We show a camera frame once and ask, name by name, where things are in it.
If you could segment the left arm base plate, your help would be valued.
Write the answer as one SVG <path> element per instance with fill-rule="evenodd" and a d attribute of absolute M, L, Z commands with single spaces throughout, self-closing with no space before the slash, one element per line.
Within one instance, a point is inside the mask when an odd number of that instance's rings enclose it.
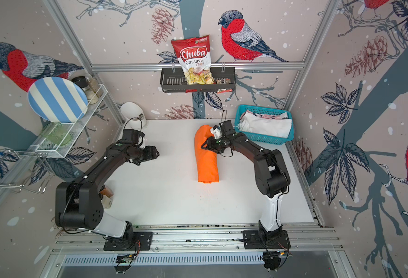
<path fill-rule="evenodd" d="M 104 251 L 148 251 L 151 248 L 152 232 L 133 232 L 131 239 L 107 237 Z"/>

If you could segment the white cloth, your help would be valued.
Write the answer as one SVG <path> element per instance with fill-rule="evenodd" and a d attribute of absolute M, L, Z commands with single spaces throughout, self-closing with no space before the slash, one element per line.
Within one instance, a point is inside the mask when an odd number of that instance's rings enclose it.
<path fill-rule="evenodd" d="M 237 124 L 241 132 L 262 134 L 265 136 L 287 138 L 292 129 L 292 120 L 269 120 L 257 118 L 245 112 Z"/>

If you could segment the orange cloth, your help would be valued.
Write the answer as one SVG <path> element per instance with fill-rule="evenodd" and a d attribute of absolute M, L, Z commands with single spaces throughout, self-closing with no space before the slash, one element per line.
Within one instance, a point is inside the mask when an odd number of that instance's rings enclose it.
<path fill-rule="evenodd" d="M 201 148 L 209 137 L 214 137 L 211 133 L 211 127 L 209 125 L 203 125 L 198 129 L 194 138 L 198 182 L 204 184 L 218 183 L 220 181 L 217 154 Z"/>

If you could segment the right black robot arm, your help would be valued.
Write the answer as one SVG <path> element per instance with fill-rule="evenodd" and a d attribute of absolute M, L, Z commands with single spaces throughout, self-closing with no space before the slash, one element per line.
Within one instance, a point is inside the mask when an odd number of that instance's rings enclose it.
<path fill-rule="evenodd" d="M 258 190 L 269 198 L 259 220 L 259 235 L 263 240 L 271 240 L 284 232 L 281 211 L 283 197 L 289 193 L 291 182 L 282 153 L 266 149 L 242 132 L 237 132 L 230 120 L 215 125 L 211 135 L 200 148 L 223 154 L 229 148 L 244 155 L 254 166 L 254 178 Z"/>

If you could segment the pink shark print shorts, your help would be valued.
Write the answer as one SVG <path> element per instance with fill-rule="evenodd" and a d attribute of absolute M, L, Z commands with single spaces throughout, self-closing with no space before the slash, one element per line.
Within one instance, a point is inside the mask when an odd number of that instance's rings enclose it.
<path fill-rule="evenodd" d="M 280 115 L 270 115 L 270 114 L 261 114 L 253 111 L 247 111 L 248 113 L 254 115 L 257 118 L 269 119 L 269 120 L 286 120 L 290 119 L 287 112 L 284 112 Z"/>

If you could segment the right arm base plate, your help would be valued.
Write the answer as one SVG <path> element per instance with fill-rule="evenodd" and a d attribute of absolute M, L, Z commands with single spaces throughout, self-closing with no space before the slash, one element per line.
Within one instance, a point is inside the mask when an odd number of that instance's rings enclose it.
<path fill-rule="evenodd" d="M 290 240 L 286 230 L 267 232 L 246 230 L 242 232 L 244 248 L 253 249 L 290 249 Z"/>

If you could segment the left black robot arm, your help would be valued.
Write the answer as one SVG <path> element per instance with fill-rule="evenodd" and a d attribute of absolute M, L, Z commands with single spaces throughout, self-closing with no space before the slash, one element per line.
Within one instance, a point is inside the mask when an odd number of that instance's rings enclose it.
<path fill-rule="evenodd" d="M 55 224 L 64 231 L 81 228 L 133 242 L 132 224 L 105 212 L 100 191 L 108 178 L 123 164 L 139 166 L 159 157 L 156 147 L 145 145 L 144 139 L 145 134 L 139 130 L 124 130 L 122 138 L 109 145 L 104 156 L 83 176 L 61 183 L 55 191 Z"/>

